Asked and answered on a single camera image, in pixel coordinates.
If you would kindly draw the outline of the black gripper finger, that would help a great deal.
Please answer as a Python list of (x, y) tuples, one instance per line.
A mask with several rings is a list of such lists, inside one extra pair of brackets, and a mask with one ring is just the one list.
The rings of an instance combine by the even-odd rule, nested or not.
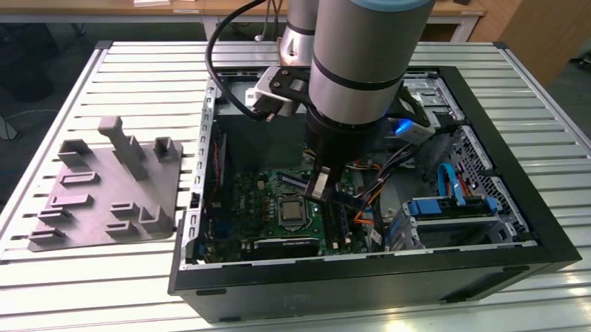
[(328, 181), (329, 171), (329, 168), (320, 167), (320, 169), (313, 172), (313, 176), (306, 184), (306, 197), (316, 203), (325, 203), (332, 193), (330, 183)]

